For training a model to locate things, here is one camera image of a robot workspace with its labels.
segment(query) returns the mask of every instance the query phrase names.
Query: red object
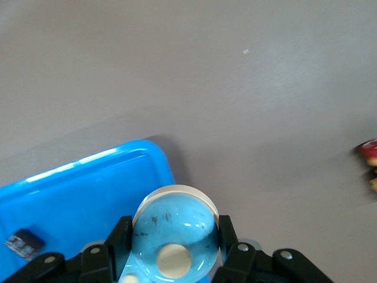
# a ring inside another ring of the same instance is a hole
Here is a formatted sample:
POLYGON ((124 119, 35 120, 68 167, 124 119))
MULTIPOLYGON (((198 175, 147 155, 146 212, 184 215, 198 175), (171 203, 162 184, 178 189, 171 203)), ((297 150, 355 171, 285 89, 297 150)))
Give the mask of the red object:
POLYGON ((360 151, 369 165, 377 166, 377 139, 363 143, 360 146, 360 151))

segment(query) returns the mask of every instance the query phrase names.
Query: red cap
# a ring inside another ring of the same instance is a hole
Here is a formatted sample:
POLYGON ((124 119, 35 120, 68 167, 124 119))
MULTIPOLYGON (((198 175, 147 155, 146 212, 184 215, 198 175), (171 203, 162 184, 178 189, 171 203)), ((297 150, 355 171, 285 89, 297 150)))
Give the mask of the red cap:
POLYGON ((360 151, 365 155, 366 159, 377 158, 377 139, 363 143, 360 151))

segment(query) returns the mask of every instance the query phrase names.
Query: gray table surface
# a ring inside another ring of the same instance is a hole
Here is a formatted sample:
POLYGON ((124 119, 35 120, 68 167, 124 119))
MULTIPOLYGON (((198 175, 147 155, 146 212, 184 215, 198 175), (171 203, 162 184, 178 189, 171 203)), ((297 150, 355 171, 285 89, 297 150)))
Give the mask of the gray table surface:
POLYGON ((0 1, 0 185, 132 139, 239 237, 377 278, 377 2, 0 1))

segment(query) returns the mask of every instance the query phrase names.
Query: black chip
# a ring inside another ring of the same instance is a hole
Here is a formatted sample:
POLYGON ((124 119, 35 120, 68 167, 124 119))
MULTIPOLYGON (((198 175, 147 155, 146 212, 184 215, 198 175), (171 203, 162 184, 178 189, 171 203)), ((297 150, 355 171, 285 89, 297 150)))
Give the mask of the black chip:
POLYGON ((18 230, 5 242, 7 248, 26 261, 33 260, 44 245, 44 241, 25 229, 18 230))

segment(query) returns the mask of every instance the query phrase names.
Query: blue container lid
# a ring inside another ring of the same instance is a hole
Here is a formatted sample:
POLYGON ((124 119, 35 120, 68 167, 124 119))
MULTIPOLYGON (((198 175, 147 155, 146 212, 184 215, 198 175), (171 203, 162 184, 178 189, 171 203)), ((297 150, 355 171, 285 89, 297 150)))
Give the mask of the blue container lid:
POLYGON ((70 259, 106 239, 152 191, 174 184, 163 152, 136 140, 0 188, 0 281, 26 262, 3 244, 27 229, 70 259))

